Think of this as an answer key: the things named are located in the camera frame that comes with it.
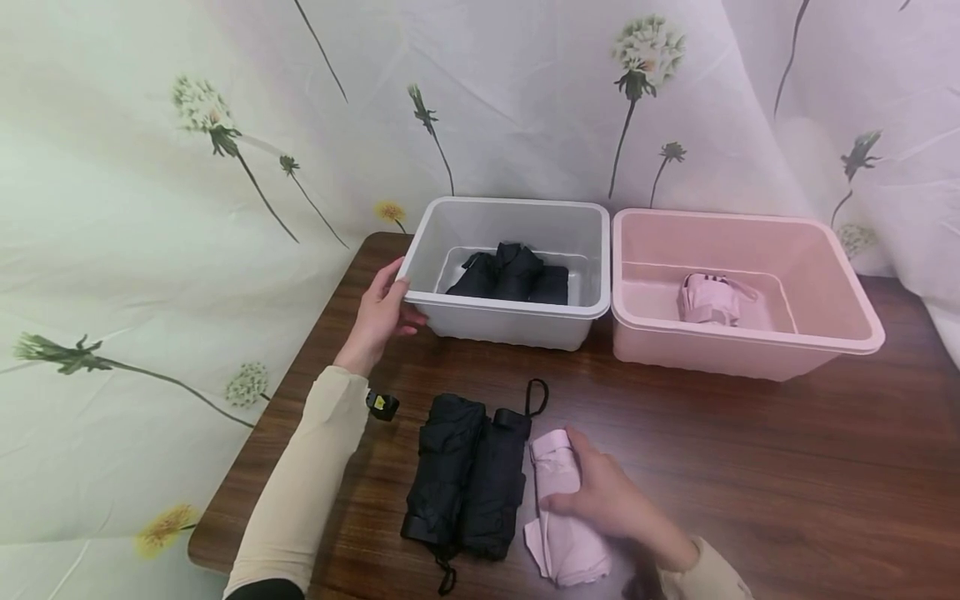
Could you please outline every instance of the white plastic bin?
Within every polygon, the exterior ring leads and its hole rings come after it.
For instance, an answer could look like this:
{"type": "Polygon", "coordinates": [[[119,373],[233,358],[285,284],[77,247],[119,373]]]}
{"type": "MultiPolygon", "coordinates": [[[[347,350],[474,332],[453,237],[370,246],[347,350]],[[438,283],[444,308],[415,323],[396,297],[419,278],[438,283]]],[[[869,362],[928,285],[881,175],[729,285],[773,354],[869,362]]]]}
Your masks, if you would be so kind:
{"type": "Polygon", "coordinates": [[[806,219],[632,208],[613,219],[613,353],[622,361],[785,381],[871,354],[883,326],[836,236],[806,219]],[[738,326],[680,321],[684,277],[759,292],[738,326]]]}
{"type": "Polygon", "coordinates": [[[575,350],[610,307],[610,214],[599,204],[439,198],[426,209],[399,276],[437,335],[575,350]],[[568,306],[447,296],[474,252],[520,242],[570,271],[568,306]]]}

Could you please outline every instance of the sleeve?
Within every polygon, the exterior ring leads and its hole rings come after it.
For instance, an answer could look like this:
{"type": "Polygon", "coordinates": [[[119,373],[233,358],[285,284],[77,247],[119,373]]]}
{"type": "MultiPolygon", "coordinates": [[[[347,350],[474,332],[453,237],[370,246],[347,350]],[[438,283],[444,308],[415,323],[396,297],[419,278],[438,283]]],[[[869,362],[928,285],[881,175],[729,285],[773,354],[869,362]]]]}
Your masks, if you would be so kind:
{"type": "Polygon", "coordinates": [[[246,584],[227,600],[303,600],[303,592],[288,579],[264,579],[246,584]]]}
{"type": "Polygon", "coordinates": [[[700,560],[685,573],[660,571],[667,600],[753,600],[754,595],[720,554],[700,538],[693,538],[700,560]]]}
{"type": "Polygon", "coordinates": [[[344,468],[367,425],[368,389],[366,378],[339,367],[327,367],[314,382],[300,425],[253,509],[225,599],[258,599],[231,595],[276,579],[292,582],[299,597],[306,594],[344,468]]]}

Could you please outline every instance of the hand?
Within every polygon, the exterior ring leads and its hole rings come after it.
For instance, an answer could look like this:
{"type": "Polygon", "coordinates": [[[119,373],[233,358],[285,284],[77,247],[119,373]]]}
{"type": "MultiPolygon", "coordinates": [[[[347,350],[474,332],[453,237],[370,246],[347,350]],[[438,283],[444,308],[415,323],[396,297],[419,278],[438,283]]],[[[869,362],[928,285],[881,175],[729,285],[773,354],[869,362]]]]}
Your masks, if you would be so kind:
{"type": "Polygon", "coordinates": [[[601,534],[638,541],[650,548],[667,570],[693,568],[700,558],[697,546],[643,495],[613,456],[602,454],[572,427],[566,428],[566,435],[580,463],[580,490],[547,496],[540,507],[576,516],[601,534]]]}
{"type": "Polygon", "coordinates": [[[335,366],[368,377],[391,337],[414,335],[417,325],[426,325],[426,317],[403,302],[410,281],[406,278],[394,281],[401,264],[403,256],[380,269],[373,278],[360,299],[353,330],[333,360],[335,366]]]}

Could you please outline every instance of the bin rim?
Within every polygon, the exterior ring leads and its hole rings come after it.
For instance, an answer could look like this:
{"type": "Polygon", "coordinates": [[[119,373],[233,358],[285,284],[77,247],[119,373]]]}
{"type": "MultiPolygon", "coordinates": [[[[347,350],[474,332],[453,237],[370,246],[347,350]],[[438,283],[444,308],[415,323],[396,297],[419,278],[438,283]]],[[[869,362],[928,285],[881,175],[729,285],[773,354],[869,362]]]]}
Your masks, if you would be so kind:
{"type": "Polygon", "coordinates": [[[532,200],[521,198],[473,198],[470,196],[443,196],[427,205],[423,218],[414,234],[414,241],[403,257],[397,277],[406,275],[412,257],[420,245],[423,230],[434,209],[445,203],[483,203],[483,204],[540,204],[557,207],[585,207],[600,213],[601,219],[601,256],[600,256],[600,298],[591,306],[568,306],[562,304],[539,304],[514,300],[489,300],[484,298],[470,298],[466,296],[448,296],[433,292],[408,291],[404,299],[413,304],[430,304],[434,306],[451,306],[459,308],[474,308],[495,312],[511,312],[524,315],[542,315],[544,317],[565,317],[568,319],[595,320],[604,316],[610,310],[611,304],[611,220],[610,212],[600,204],[585,202],[568,202],[563,200],[532,200]]]}
{"type": "Polygon", "coordinates": [[[819,221],[814,221],[813,219],[802,219],[798,217],[770,217],[766,215],[741,215],[734,213],[625,208],[616,213],[616,215],[613,217],[612,225],[613,266],[615,269],[617,269],[612,278],[612,312],[617,322],[629,329],[636,331],[674,332],[718,339],[739,339],[757,344],[769,344],[790,348],[817,349],[836,352],[839,354],[858,355],[873,354],[874,352],[880,350],[880,347],[883,346],[883,342],[886,341],[886,332],[883,329],[883,324],[880,322],[880,318],[876,315],[873,305],[867,298],[867,293],[863,291],[863,286],[860,284],[860,279],[857,277],[856,272],[853,270],[853,266],[847,259],[847,256],[843,251],[843,247],[840,245],[840,240],[837,239],[836,234],[833,233],[830,228],[819,221]],[[863,312],[863,315],[870,326],[870,336],[862,340],[856,340],[853,338],[831,338],[827,336],[809,335],[805,333],[784,333],[780,331],[763,331],[760,329],[739,329],[737,327],[725,327],[715,324],[686,323],[684,321],[671,321],[667,319],[651,319],[646,317],[637,317],[631,314],[631,312],[622,305],[622,294],[617,293],[620,286],[623,284],[623,274],[622,271],[618,269],[618,267],[623,264],[623,248],[622,244],[620,243],[620,238],[623,235],[623,219],[628,215],[641,213],[683,217],[704,217],[709,219],[737,219],[742,221],[799,223],[819,229],[826,235],[827,241],[830,244],[830,248],[833,250],[833,254],[836,257],[837,262],[840,264],[840,268],[843,269],[844,274],[847,276],[847,280],[850,282],[851,288],[853,289],[853,294],[856,296],[857,304],[860,306],[860,310],[863,312]]]}

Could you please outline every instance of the wooden table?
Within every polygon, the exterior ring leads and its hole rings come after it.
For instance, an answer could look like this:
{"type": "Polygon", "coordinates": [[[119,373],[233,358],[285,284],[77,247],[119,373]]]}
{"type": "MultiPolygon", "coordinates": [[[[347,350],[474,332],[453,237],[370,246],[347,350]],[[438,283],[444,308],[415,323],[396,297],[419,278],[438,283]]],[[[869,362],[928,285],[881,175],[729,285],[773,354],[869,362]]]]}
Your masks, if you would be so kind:
{"type": "MultiPolygon", "coordinates": [[[[409,238],[364,243],[193,534],[189,554],[228,572],[253,505],[300,419],[303,400],[346,340],[375,271],[409,238]]],[[[423,332],[394,343],[372,375],[400,399],[370,420],[331,517],[311,597],[436,597],[440,570],[399,535],[432,398],[453,392],[522,410],[531,377],[550,384],[534,435],[573,423],[686,529],[739,570],[757,598],[960,598],[960,374],[921,302],[892,279],[863,279],[887,331],[883,349],[839,358],[783,384],[618,362],[610,315],[577,352],[423,332]]],[[[451,597],[619,598],[631,576],[556,591],[519,531],[510,556],[458,557],[451,597]]]]}

